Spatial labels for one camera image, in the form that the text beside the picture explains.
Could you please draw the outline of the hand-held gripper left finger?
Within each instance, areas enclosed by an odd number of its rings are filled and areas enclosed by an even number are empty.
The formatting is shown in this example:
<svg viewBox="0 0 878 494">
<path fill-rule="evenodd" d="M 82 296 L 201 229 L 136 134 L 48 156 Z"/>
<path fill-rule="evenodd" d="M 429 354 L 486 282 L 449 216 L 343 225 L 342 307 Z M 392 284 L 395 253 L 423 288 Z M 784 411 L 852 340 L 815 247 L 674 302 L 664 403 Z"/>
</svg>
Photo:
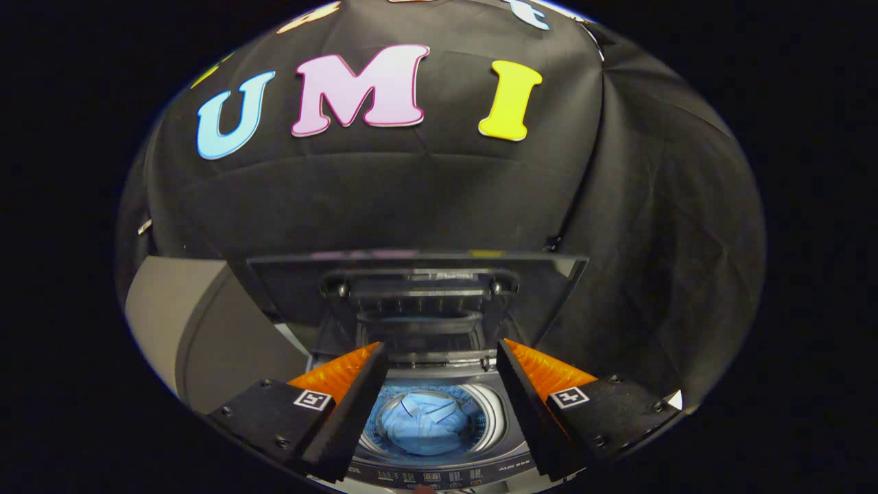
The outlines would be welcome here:
<svg viewBox="0 0 878 494">
<path fill-rule="evenodd" d="M 333 484 L 348 473 L 387 363 L 373 342 L 291 381 L 260 379 L 204 418 L 276 468 Z"/>
</svg>

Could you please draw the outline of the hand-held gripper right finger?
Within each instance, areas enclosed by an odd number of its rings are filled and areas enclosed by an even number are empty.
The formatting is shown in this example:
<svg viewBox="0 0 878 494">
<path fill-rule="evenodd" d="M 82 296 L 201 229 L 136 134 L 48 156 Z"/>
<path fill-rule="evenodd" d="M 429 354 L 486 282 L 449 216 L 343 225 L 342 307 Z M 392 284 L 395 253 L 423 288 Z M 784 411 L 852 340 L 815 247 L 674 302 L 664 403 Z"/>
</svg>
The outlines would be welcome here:
<svg viewBox="0 0 878 494">
<path fill-rule="evenodd" d="M 681 416 L 633 379 L 595 377 L 513 340 L 499 341 L 497 370 L 537 471 L 552 481 L 632 454 Z"/>
</svg>

